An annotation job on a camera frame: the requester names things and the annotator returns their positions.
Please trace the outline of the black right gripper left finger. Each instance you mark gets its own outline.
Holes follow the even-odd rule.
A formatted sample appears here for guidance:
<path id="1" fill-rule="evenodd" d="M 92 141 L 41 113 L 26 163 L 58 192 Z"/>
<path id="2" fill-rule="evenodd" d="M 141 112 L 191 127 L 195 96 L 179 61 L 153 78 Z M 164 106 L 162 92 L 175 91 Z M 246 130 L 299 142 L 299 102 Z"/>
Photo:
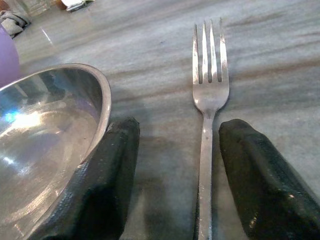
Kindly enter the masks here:
<path id="1" fill-rule="evenodd" d="M 112 122 L 28 239 L 118 240 L 128 218 L 139 141 L 135 118 Z"/>

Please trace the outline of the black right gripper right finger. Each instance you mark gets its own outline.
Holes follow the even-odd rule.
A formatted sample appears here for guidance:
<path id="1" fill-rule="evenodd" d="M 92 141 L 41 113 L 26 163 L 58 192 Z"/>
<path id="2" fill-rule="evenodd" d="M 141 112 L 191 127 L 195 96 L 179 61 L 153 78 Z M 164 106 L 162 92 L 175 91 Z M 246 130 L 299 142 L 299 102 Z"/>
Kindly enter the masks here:
<path id="1" fill-rule="evenodd" d="M 249 239 L 319 239 L 319 199 L 263 133 L 232 119 L 220 125 L 219 144 Z"/>

